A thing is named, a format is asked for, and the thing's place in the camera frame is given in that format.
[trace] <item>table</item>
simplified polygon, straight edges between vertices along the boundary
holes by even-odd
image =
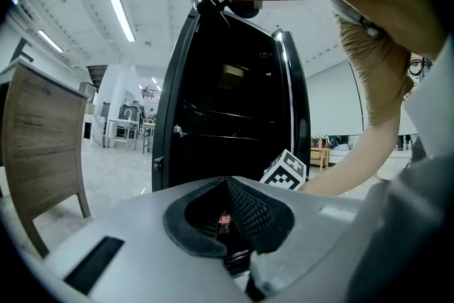
[[[148,148],[150,147],[150,138],[152,137],[152,135],[155,132],[155,126],[156,126],[156,123],[145,123],[145,122],[143,123],[143,148],[142,148],[142,154],[145,153],[145,147],[147,148],[147,152],[148,152]],[[151,130],[150,136],[147,136],[147,129]],[[148,144],[145,144],[145,139],[146,138],[148,138]]]
[[[117,124],[117,126],[123,126],[124,128],[126,128],[125,138],[117,138],[116,135],[115,135],[115,138],[110,138],[110,132],[111,132],[112,123]],[[109,120],[109,124],[107,125],[107,131],[106,131],[107,148],[110,147],[110,141],[114,141],[114,142],[126,143],[126,150],[128,150],[129,131],[130,130],[134,130],[134,147],[133,147],[133,150],[135,150],[135,140],[137,138],[138,126],[139,126],[139,122],[138,121],[124,120],[124,119],[110,119]]]

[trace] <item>fluorescent light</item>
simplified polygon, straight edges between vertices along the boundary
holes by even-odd
[[[126,18],[125,10],[123,8],[121,0],[111,0],[111,3],[115,11],[116,17],[120,22],[120,26],[122,27],[123,32],[125,33],[126,38],[129,40],[129,42],[135,42],[135,37],[133,35],[131,27],[129,26],[129,22],[128,19]]]
[[[49,37],[47,34],[44,33],[44,31],[41,30],[41,31],[38,31],[38,33],[41,34],[41,37],[43,37],[45,40],[47,40],[47,42],[48,42],[51,46],[53,46],[58,52],[63,53],[63,50],[62,50],[60,47],[58,47],[58,46],[55,44],[55,42],[54,42],[53,40],[51,40],[50,37]]]

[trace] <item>floor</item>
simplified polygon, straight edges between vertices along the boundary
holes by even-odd
[[[92,216],[88,219],[82,218],[77,198],[73,196],[36,218],[36,228],[49,250],[54,250],[72,234],[102,216],[120,201],[151,193],[151,167],[151,153],[142,154],[141,148],[134,151],[126,151],[121,146],[106,149],[84,142],[82,173]],[[317,175],[319,168],[311,167],[309,178]],[[369,188],[378,181],[372,178],[343,196],[364,199]],[[5,192],[7,188],[4,170],[0,170],[0,183]],[[0,198],[0,214],[19,247],[39,258],[18,220],[10,196]]]

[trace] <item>black panel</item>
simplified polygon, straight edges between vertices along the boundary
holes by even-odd
[[[84,139],[90,139],[92,133],[92,123],[84,123]]]
[[[276,42],[225,17],[230,28],[197,17],[179,37],[158,110],[153,157],[164,158],[153,191],[219,175],[259,180],[290,149],[287,77]],[[230,89],[218,86],[224,65],[243,73]]]
[[[65,278],[65,283],[82,294],[88,294],[123,244],[124,241],[118,238],[103,238]]]
[[[350,281],[349,302],[417,299],[421,287],[431,287],[432,301],[445,300],[442,287],[452,285],[453,162],[450,155],[412,163],[392,181]]]
[[[170,187],[169,156],[177,109],[176,101],[184,71],[184,63],[198,19],[199,14],[195,10],[191,10],[172,52],[164,84],[162,85],[163,91],[157,110],[155,137],[153,140],[153,160],[162,159],[160,159],[159,163],[153,163],[153,165],[158,164],[158,167],[153,167],[152,191]]]

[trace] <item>black cabinet door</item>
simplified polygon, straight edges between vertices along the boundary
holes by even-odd
[[[307,166],[311,159],[311,119],[306,79],[292,34],[282,30],[275,31],[282,63],[285,66],[287,83],[284,88],[289,92],[289,127],[292,135],[289,151],[296,155]]]
[[[309,105],[292,36],[224,15],[228,32],[191,10],[173,50],[157,111],[153,191],[220,175],[259,180],[284,149],[309,165]],[[226,65],[243,74],[231,89],[218,82]]]
[[[172,147],[172,139],[177,132],[175,130],[175,115],[179,89],[182,85],[187,53],[196,31],[199,17],[200,15],[194,9],[189,12],[172,51],[172,57],[162,85],[153,140],[152,191],[170,187],[170,149]]]

